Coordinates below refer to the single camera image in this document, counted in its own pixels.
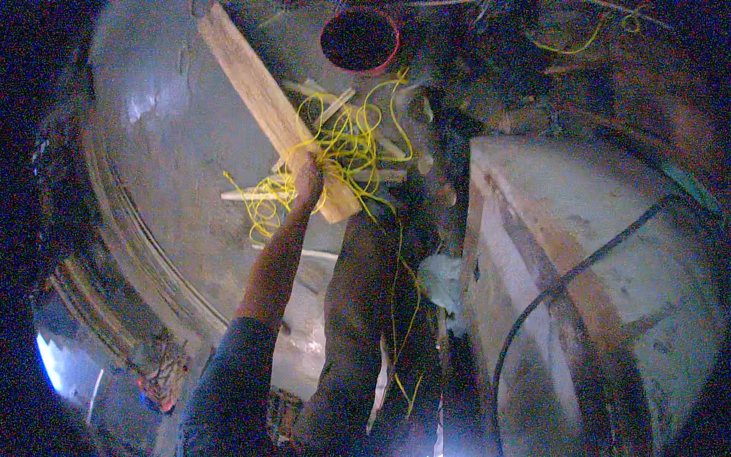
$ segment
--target human arm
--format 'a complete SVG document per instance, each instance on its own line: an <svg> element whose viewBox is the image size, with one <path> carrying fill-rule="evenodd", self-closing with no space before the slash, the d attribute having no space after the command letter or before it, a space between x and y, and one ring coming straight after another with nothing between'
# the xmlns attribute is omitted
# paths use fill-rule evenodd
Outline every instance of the human arm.
<svg viewBox="0 0 731 457"><path fill-rule="evenodd" d="M322 193L322 173L310 161L295 186L292 211L254 263L234 320L183 411L179 456L269 455L265 414L277 327Z"/></svg>
<svg viewBox="0 0 731 457"><path fill-rule="evenodd" d="M279 326L292 294L305 231L322 193L322 183L322 171L310 158L298 173L295 182L298 196L292 210L251 267L249 284L235 318L253 317L272 330Z"/></svg>

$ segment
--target white debris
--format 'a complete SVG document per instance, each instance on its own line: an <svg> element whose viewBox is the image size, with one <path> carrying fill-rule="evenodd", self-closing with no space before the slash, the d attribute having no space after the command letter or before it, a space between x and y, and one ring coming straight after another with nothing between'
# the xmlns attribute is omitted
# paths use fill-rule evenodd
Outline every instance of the white debris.
<svg viewBox="0 0 731 457"><path fill-rule="evenodd" d="M435 254L421 262L417 275L431 302L452 315L447 319L447 329L457 337L464 335L467 330L459 282L461 269L461 258Z"/></svg>

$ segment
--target dark sleeve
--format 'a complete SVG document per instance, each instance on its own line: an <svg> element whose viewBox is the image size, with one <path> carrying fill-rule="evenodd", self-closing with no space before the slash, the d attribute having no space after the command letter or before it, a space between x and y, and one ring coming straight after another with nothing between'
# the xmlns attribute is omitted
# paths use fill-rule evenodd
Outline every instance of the dark sleeve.
<svg viewBox="0 0 731 457"><path fill-rule="evenodd" d="M276 334L259 320L231 323L186 403L178 456L249 456L271 447L265 414Z"/></svg>

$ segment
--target yellow rope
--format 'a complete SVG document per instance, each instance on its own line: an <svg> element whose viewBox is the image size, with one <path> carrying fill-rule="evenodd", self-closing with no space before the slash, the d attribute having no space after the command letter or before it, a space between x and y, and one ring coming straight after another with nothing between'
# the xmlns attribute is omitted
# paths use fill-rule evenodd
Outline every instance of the yellow rope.
<svg viewBox="0 0 731 457"><path fill-rule="evenodd" d="M327 176L337 179L342 183L345 183L352 190L355 197L360 201L365 212L376 223L379 229L384 232L384 234L386 234L384 228L378 223L376 217L370 212L368 206L365 204L365 200L371 199L380 202L383 205L386 205L386 207L389 208L393 215L396 216L395 206L388 200L377 197L375 195L378 191L380 184L379 175L376 172L376 168L379 161L408 162L409 160L414 158L414 149L411 140L409 139L408 135L406 135L401 125L398 123L398 119L396 118L394 110L395 93L401 84L407 82L406 74L408 73L408 71L408 68L402 69L400 72L397 73L395 79L388 80L374 86L365 96L362 105L358 109L343 106L341 108L341 114L335 119L331 127L325 127L323 125L322 116L320 115L325 111L325 94L313 94L312 96L307 97L297 109L297 115L300 116L303 113L303 110L306 107L309 107L312 102L315 102L316 105L319 105L320 113L317 114L317 118L319 119L319 121L317 122L317 133L313 136L313 140L304 141L291 148L287 152L287 154L285 154L287 157L286 162L288 162L289 158L292 157L292 153L297 149L304 148L311 145L312 143L317 144L319 146L319 153L318 156L314 158L315 162L322 166L322 169ZM408 152L404 158L378 157L376 154L377 141L374 136L374 132L383 120L383 113L376 105L371 104L369 100L372 98L377 90L386 86L393 86L391 88L388 111L391 120L393 121L396 129L401 134L401 137L406 144ZM375 122L371 123L370 118L375 118ZM305 136L305 132L300 132L300 134L303 137ZM282 167L282 169L278 171L277 175L261 180L254 188L255 192L273 194L274 200L244 199L244 202L246 203L246 211L249 214L249 218L252 222L252 226L249 231L249 237L255 243L264 243L266 240L271 238L271 236L281 224L281 218L279 216L277 205L279 204L284 208L285 211L289 211L290 205L296 196L294 178L291 173L288 173L286 171L286 169L286 166ZM371 169L373 170L373 172L370 175L368 182L361 186L361 184L355 181L355 175L358 172L366 169ZM241 193L243 197L243 190L236 184L233 177L225 171L224 176L231 182L236 190ZM319 211L326 201L327 186L325 186L325 188L323 189L322 198L320 199L319 206L315 209L314 212ZM408 341L409 335L411 334L414 327L414 321L416 320L416 316L421 309L421 290L417 281L416 274L409 267L409 265L406 263L405 259L401 255L401 250L404 243L404 227L400 221L398 221L398 229L399 234L397 256L399 262L394 273L393 284L390 291L394 368L398 363L399 355L402 353L404 347L406 346L406 342ZM409 321L409 327L406 329L406 335L404 335L404 339L401 344L399 344L398 338L396 336L396 323L393 309L395 289L398 281L398 271L400 266L402 266L409 274L417 290L417 303L414 307L414 313ZM399 390L407 401L408 410L406 412L406 419L408 420L409 416L412 413L416 394L418 392L423 375L418 378L417 384L414 388L414 394L412 396L409 396L406 393L406 389L404 388L401 380L398 378L398 374L396 374L395 369L394 378L396 384L399 387Z"/></svg>
<svg viewBox="0 0 731 457"><path fill-rule="evenodd" d="M642 17L641 12L642 10L646 10L651 5L649 3L643 3L636 8L632 10L628 15L624 16L622 20L620 21L621 27L628 33L631 34L638 34L642 31L642 26L640 25L640 19ZM589 39L581 45L579 48L572 49L572 50L564 50L559 48L552 48L549 45L545 45L538 41L531 32L526 31L525 35L528 38L528 40L536 45L540 49L548 50L552 53L561 54L563 56L575 56L576 54L583 52L586 50L589 46L591 46L592 43L596 40L596 37L599 36L599 32L604 28L607 22L607 16L604 14L601 14L599 16L599 22L596 25L596 28L594 29L594 33L591 34Z"/></svg>
<svg viewBox="0 0 731 457"><path fill-rule="evenodd" d="M526 37L528 37L528 40L540 49L549 50L552 53L561 54L563 56L573 56L575 54L578 54L578 53L586 50L586 48L591 46L591 43L593 43L594 40L596 40L596 37L599 35L599 31L602 30L602 27L604 27L605 22L606 22L605 16L601 15L599 17L599 23L596 25L596 28L594 29L594 33L591 34L591 36L586 41L586 43L584 43L581 47L579 47L577 49L572 49L572 50L563 50L563 49L558 49L558 48L552 48L551 46L548 46L548 45L544 45L543 43L539 42L537 39L533 38L533 35L530 32L526 32Z"/></svg>

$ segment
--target black cable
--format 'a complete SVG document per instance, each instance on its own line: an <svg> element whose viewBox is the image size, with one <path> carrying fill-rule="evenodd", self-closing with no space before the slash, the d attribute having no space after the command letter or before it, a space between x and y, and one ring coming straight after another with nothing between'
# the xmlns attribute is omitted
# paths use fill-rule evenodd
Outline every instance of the black cable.
<svg viewBox="0 0 731 457"><path fill-rule="evenodd" d="M538 305L540 305L549 295L552 296L558 296L562 294L565 291L566 285L569 284L576 276L580 275L584 270L591 267L594 263L604 258L607 254L609 254L612 249L616 248L617 245L625 241L627 238L632 236L635 232L637 232L647 221L655 217L660 211L664 211L668 209L668 207L673 203L680 203L682 205L685 205L692 209L694 212L699 213L701 210L697 207L697 205L694 205L691 203L687 198L684 196L678 195L678 194L670 194L666 197L664 197L662 200L660 200L658 203L650 207L636 222L633 222L630 224L626 229L622 230L616 237L612 238L609 242L607 242L604 246L597 249L592 255L584 259L582 262L580 262L578 265L576 265L574 268L569 270L566 274L563 276L557 278L557 280L554 281L554 283L541 292L535 300L531 302L528 307L523 311L523 313L519 316L519 318L516 319L516 321L513 323L512 328L510 329L510 332L507 334L507 337L505 338L505 342L503 343L502 350L500 351L500 355L498 356L497 364L495 365L495 371L493 374L493 384L492 384L492 393L491 393L491 422L495 434L495 442L497 444L498 448L498 456L503 456L503 446L502 446L502 438L500 437L500 423L498 420L498 386L500 383L500 374L502 373L502 368L505 363L505 358L507 356L507 351L510 348L510 345L515 339L515 335L518 334L518 331L520 330L520 327L523 326L523 323L528 319L528 316L538 308Z"/></svg>

